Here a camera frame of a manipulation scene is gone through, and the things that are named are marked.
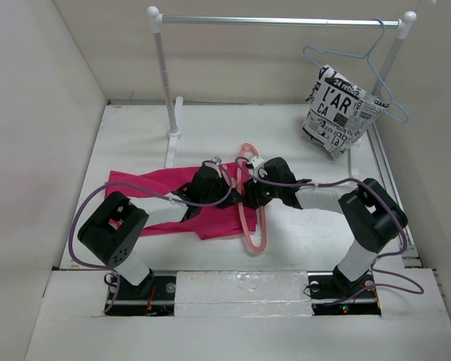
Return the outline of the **pink trousers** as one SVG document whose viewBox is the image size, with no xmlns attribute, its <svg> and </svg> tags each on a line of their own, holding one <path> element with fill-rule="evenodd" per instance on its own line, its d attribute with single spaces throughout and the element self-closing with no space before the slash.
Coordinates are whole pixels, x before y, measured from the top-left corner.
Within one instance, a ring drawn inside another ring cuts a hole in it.
<svg viewBox="0 0 451 361">
<path fill-rule="evenodd" d="M 197 167 L 164 168 L 147 174 L 128 174 L 111 171 L 108 181 L 123 182 L 166 195 L 192 180 Z M 243 228 L 237 205 L 230 208 L 204 208 L 193 219 L 184 223 L 162 223 L 142 230 L 142 236 L 193 232 L 201 240 L 241 235 Z"/>
</svg>

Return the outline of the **pink plastic hanger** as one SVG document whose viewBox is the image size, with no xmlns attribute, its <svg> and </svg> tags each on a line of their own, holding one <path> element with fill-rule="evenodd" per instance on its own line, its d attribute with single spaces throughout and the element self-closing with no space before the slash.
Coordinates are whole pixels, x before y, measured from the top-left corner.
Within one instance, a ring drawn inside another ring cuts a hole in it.
<svg viewBox="0 0 451 361">
<path fill-rule="evenodd" d="M 246 153 L 251 153 L 254 156 L 258 156 L 258 150 L 250 143 L 244 143 L 240 149 L 240 156 L 245 156 Z M 247 223 L 247 218 L 244 212 L 244 206 L 242 203 L 238 205 L 238 213 L 240 217 L 241 227 L 245 237 L 246 246 L 249 251 L 253 253 L 262 253 L 268 245 L 268 233 L 267 233 L 267 217 L 264 207 L 259 208 L 259 219 L 261 226 L 261 242 L 259 246 L 254 245 L 253 239 L 251 238 L 250 230 Z"/>
</svg>

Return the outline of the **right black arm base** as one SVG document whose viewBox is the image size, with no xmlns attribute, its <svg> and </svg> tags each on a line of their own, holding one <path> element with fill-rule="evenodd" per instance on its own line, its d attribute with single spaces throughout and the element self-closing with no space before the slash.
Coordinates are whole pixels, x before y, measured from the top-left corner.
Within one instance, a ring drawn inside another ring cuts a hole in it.
<svg viewBox="0 0 451 361">
<path fill-rule="evenodd" d="M 377 295 L 366 288 L 373 281 L 366 273 L 346 289 L 334 283 L 333 272 L 308 272 L 303 293 L 310 298 L 313 316 L 381 315 Z"/>
</svg>

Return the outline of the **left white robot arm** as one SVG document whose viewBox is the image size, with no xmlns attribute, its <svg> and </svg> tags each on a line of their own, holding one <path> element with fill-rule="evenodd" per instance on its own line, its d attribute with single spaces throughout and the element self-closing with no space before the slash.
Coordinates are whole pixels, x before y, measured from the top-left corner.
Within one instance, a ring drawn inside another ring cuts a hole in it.
<svg viewBox="0 0 451 361">
<path fill-rule="evenodd" d="M 192 180 L 166 195 L 152 194 L 141 208 L 119 191 L 112 192 L 77 233 L 78 240 L 117 275 L 117 288 L 144 298 L 153 288 L 154 273 L 134 251 L 143 229 L 163 223 L 184 223 L 202 208 L 223 209 L 243 201 L 232 179 L 220 167 L 202 165 Z"/>
</svg>

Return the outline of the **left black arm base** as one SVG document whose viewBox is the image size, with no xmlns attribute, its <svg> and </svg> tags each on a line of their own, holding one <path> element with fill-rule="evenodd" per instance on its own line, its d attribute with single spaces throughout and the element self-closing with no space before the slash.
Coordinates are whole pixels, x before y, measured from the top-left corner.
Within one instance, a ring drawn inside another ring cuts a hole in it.
<svg viewBox="0 0 451 361">
<path fill-rule="evenodd" d="M 117 276 L 106 273 L 107 298 L 104 313 L 114 317 L 169 317 L 174 316 L 176 272 L 158 272 L 152 286 L 144 296 L 140 296 L 132 285 L 120 278 L 117 290 Z"/>
</svg>

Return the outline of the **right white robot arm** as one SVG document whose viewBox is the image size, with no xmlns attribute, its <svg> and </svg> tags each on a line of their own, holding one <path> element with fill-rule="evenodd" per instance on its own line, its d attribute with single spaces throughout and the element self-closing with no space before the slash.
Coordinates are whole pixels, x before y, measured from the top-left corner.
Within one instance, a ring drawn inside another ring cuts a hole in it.
<svg viewBox="0 0 451 361">
<path fill-rule="evenodd" d="M 318 184 L 310 179 L 298 180 L 281 157 L 236 160 L 244 161 L 239 169 L 248 171 L 251 177 L 244 184 L 247 207 L 257 209 L 279 199 L 291 208 L 330 211 L 345 217 L 354 239 L 332 271 L 331 285 L 338 298 L 357 291 L 383 248 L 392 239 L 405 236 L 406 214 L 373 178 Z"/>
</svg>

